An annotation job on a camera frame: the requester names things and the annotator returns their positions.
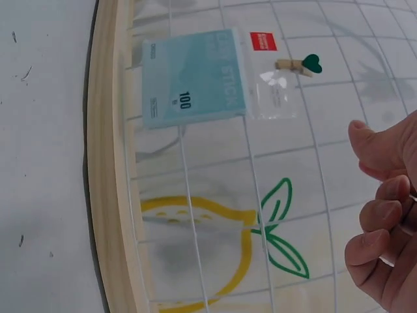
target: wooden clothespin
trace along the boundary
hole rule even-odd
[[[275,68],[313,77],[313,73],[320,74],[323,71],[319,61],[318,55],[310,54],[304,60],[279,59],[275,62]]]

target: clear plastic bag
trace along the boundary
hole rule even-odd
[[[294,91],[296,74],[277,69],[280,58],[273,33],[250,32],[234,28],[242,52],[244,71],[250,95],[248,117],[252,119],[287,119],[296,117]]]

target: lemon drawing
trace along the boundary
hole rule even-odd
[[[285,177],[261,201],[263,222],[266,224],[265,237],[269,243],[268,260],[270,264],[282,271],[308,279],[309,270],[303,257],[288,241],[275,234],[279,221],[283,220],[290,210],[292,198],[292,183],[289,178]],[[220,228],[219,225],[223,225],[240,230],[240,261],[234,267],[234,273],[231,273],[230,277],[225,277],[225,282],[222,282],[214,293],[208,295],[209,298],[213,298],[208,300],[208,304],[211,305],[219,301],[220,297],[230,294],[248,273],[253,260],[252,236],[262,236],[259,228],[261,219],[257,210],[230,209],[202,197],[192,196],[191,204],[196,225],[208,225],[217,229]],[[186,196],[143,200],[141,210],[143,216],[161,218],[167,224],[181,225],[190,222]],[[158,306],[160,313],[191,313],[203,309],[204,302],[164,303]]]

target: white surface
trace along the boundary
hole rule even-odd
[[[81,168],[93,8],[0,0],[0,312],[103,312]]]

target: light blue package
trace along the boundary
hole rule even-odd
[[[245,115],[248,86],[237,38],[226,29],[144,42],[143,126]]]

